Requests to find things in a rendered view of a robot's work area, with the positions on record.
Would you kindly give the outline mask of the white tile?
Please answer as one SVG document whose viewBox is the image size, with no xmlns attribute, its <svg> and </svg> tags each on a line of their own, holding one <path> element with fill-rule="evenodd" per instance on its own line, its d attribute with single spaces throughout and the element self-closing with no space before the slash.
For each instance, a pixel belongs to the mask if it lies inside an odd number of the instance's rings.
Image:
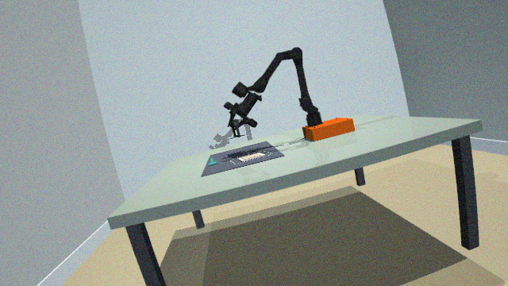
<svg viewBox="0 0 508 286">
<path fill-rule="evenodd" d="M 263 157 L 263 156 L 265 156 L 265 154 L 255 153 L 255 154 L 252 154 L 252 155 L 249 155 L 249 156 L 246 156 L 246 157 L 238 158 L 238 160 L 244 162 L 244 161 L 247 161 L 247 160 L 252 160 L 252 159 L 255 159 L 255 158 L 258 158 L 258 157 Z"/>
</svg>

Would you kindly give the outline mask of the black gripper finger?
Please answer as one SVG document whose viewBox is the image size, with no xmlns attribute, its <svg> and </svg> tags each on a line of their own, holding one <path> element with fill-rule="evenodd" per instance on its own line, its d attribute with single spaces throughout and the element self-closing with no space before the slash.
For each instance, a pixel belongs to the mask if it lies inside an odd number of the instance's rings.
<svg viewBox="0 0 508 286">
<path fill-rule="evenodd" d="M 243 124 L 248 124 L 248 123 L 247 123 L 245 120 L 241 120 L 241 121 L 240 121 L 240 125 L 238 126 L 238 128 L 239 128 L 240 126 L 242 126 Z"/>
<path fill-rule="evenodd" d="M 234 114 L 232 111 L 230 111 L 230 119 L 229 119 L 229 124 L 228 124 L 228 127 L 230 126 L 231 122 L 233 121 L 234 117 L 236 116 L 236 114 Z"/>
</svg>

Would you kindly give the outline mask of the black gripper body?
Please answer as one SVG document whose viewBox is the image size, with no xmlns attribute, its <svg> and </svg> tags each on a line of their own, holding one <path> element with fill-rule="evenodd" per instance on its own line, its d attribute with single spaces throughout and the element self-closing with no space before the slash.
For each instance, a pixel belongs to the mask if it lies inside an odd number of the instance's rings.
<svg viewBox="0 0 508 286">
<path fill-rule="evenodd" d="M 253 108 L 253 105 L 244 100 L 240 106 L 238 107 L 238 109 L 235 109 L 234 108 L 234 105 L 230 102 L 226 102 L 224 104 L 224 106 L 227 110 L 230 110 L 232 111 L 234 114 L 238 114 L 240 117 L 243 118 L 243 120 L 245 120 L 251 127 L 253 128 L 256 128 L 257 126 L 257 122 L 255 120 L 253 120 L 252 118 L 248 118 L 246 117 L 248 115 L 248 113 L 250 112 L 250 110 Z"/>
</svg>

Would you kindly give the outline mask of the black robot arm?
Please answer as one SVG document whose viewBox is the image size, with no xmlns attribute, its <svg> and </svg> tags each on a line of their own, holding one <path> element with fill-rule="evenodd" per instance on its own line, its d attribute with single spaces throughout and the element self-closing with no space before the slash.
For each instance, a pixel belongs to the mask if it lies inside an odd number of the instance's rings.
<svg viewBox="0 0 508 286">
<path fill-rule="evenodd" d="M 317 126 L 323 124 L 321 120 L 321 114 L 318 112 L 318 108 L 313 106 L 310 95 L 308 93 L 305 72 L 302 66 L 302 50 L 298 47 L 293 48 L 292 50 L 287 50 L 285 52 L 278 52 L 275 55 L 275 58 L 272 60 L 270 66 L 265 71 L 265 73 L 253 84 L 251 87 L 246 87 L 244 84 L 239 82 L 232 90 L 234 95 L 242 98 L 245 97 L 244 100 L 250 102 L 253 106 L 256 101 L 259 99 L 262 101 L 262 95 L 258 95 L 257 93 L 263 93 L 266 89 L 269 79 L 276 71 L 276 68 L 279 66 L 282 60 L 292 60 L 294 61 L 298 82 L 301 91 L 301 98 L 298 99 L 300 103 L 300 107 L 306 111 L 308 114 L 306 115 L 307 126 Z M 255 91 L 257 93 L 252 93 L 249 91 Z M 248 94 L 247 94 L 248 93 Z"/>
</svg>

